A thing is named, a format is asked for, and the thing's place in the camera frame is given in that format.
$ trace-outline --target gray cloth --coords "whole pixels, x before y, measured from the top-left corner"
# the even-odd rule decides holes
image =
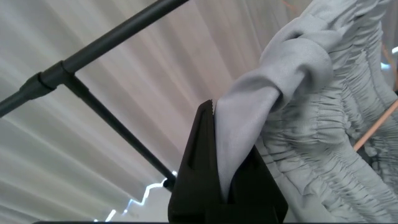
[[[398,112],[353,143],[397,99],[380,69],[386,0],[314,0],[283,27],[261,66],[215,110],[224,199],[256,144],[289,204],[285,222],[398,222]]]

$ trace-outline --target gray garment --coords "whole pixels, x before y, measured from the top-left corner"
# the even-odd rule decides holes
[[[352,147],[397,99],[380,69],[387,3],[314,0],[218,100],[224,198],[256,144],[289,204],[285,222],[398,222],[398,112],[365,145],[373,169]]]

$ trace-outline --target clothes rack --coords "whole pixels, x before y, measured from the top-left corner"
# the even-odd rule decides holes
[[[124,140],[139,152],[167,180],[164,187],[172,191],[176,177],[153,155],[84,85],[75,73],[106,52],[132,37],[142,29],[164,17],[188,0],[158,0],[130,19],[124,21],[100,38],[67,59],[56,63],[44,72],[30,77],[13,95],[0,102],[0,118],[29,100],[45,96],[59,85],[65,85],[81,98],[98,116],[111,126]]]

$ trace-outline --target black frame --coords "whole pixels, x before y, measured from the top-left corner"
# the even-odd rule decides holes
[[[29,100],[45,96],[54,91],[57,86],[64,84],[163,174],[167,178],[164,187],[172,191],[176,181],[173,173],[90,93],[87,86],[75,76],[75,73],[187,1],[158,0],[64,61],[60,61],[44,72],[39,72],[30,77],[19,91],[0,102],[0,118]]]

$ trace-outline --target hanging clothes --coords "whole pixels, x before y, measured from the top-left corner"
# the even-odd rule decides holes
[[[397,99],[380,69],[387,0],[314,0],[215,110],[223,197],[255,144],[289,204],[285,222],[398,222]]]

